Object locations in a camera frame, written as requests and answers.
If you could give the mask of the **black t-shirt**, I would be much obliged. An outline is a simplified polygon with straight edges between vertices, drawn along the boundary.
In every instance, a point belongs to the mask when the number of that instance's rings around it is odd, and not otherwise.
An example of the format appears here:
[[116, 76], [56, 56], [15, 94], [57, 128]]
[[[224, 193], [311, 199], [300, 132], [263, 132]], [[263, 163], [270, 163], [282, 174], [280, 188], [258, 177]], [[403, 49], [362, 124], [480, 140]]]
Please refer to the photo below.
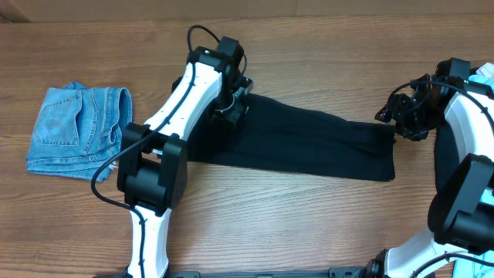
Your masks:
[[188, 160], [241, 168], [390, 181], [394, 128], [344, 120], [250, 94], [237, 130], [203, 120], [188, 140]]

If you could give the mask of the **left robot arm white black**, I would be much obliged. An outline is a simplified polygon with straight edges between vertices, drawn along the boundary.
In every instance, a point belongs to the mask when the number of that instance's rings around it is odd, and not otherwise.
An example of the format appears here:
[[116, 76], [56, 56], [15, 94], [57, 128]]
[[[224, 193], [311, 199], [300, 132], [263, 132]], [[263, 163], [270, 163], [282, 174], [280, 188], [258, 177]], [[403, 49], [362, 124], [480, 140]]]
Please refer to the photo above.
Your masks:
[[161, 109], [144, 124], [124, 129], [117, 187], [131, 208], [126, 277], [166, 276], [167, 229], [187, 184], [188, 139], [203, 120], [237, 128], [248, 108], [244, 97], [252, 89], [239, 69], [244, 56], [240, 43], [229, 37], [215, 49], [197, 47]]

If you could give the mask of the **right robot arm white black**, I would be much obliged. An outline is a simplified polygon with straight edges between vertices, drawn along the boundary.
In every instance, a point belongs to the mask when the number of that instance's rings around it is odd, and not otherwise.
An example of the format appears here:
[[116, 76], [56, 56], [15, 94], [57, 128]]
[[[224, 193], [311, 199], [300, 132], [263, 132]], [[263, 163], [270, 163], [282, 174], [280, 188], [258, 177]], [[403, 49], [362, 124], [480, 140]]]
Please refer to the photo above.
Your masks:
[[457, 260], [493, 264], [493, 89], [472, 80], [477, 70], [457, 58], [441, 61], [433, 75], [399, 86], [375, 118], [395, 123], [397, 134], [420, 141], [436, 130], [435, 184], [427, 226], [407, 242], [381, 251], [355, 277], [433, 277]]

